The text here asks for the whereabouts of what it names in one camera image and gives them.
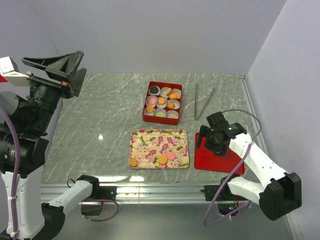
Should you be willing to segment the red box lid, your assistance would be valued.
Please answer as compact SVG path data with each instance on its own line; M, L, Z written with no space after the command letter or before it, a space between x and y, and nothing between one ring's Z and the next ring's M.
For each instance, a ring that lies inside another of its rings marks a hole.
M214 155L214 153L205 148L206 137L202 138L201 146L196 149L199 132L195 134L194 147L194 167L198 170L214 171L221 173L230 173L241 161L235 152L227 147L226 155Z

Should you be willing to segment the orange fish-shaped cookie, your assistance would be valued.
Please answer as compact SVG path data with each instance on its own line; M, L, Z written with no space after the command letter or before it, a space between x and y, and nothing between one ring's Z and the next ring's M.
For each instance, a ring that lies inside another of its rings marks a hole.
M172 93L169 95L169 98L176 100L180 98L180 95L178 93Z

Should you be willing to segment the green macaron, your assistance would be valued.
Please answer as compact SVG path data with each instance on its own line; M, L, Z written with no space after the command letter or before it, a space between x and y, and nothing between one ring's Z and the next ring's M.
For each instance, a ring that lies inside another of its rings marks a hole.
M156 114L156 116L157 116L157 117L161 117L161 118L165 118L165 117L166 117L166 115L165 115L163 112L158 112L158 113Z

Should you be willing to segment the red cookie box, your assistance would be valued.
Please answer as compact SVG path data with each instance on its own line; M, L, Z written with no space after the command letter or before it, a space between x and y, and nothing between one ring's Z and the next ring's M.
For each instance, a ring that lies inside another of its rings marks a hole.
M182 109L183 86L177 83L151 81L142 109L142 120L176 126Z

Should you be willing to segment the small orange flower cookie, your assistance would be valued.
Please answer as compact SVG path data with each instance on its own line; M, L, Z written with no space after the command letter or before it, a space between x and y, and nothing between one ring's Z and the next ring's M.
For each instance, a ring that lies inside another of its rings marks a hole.
M158 98L158 104L159 105L164 105L166 103L167 99L164 97L159 97Z

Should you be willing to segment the orange round cookie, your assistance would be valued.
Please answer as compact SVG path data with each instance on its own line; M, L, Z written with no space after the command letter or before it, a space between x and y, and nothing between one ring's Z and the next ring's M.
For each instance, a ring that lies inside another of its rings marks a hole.
M149 105L149 106L146 107L145 110L146 110L146 112L147 112L148 114L152 114L155 109L154 109L153 106Z

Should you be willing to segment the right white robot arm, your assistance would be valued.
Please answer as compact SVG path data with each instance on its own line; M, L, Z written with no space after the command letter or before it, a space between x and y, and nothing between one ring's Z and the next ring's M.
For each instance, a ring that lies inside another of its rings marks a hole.
M237 217L251 203L259 205L264 215L275 221L302 206L302 180L296 172L288 173L255 144L239 123L230 124L219 111L206 118L195 135L194 167L198 170L227 173L210 199L247 202L236 205L225 217Z

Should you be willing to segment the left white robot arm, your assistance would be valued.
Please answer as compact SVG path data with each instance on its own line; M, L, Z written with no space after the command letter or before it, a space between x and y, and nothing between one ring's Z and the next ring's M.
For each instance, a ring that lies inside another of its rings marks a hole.
M17 87L28 87L27 97L0 94L0 174L6 187L7 228L3 240L51 240L61 231L66 216L82 202L114 203L105 196L98 178L82 175L60 196L41 201L41 177L48 147L47 128L61 99L80 94L86 69L84 53L24 57L22 62L39 69L47 78L21 73L10 57L0 60L0 76Z

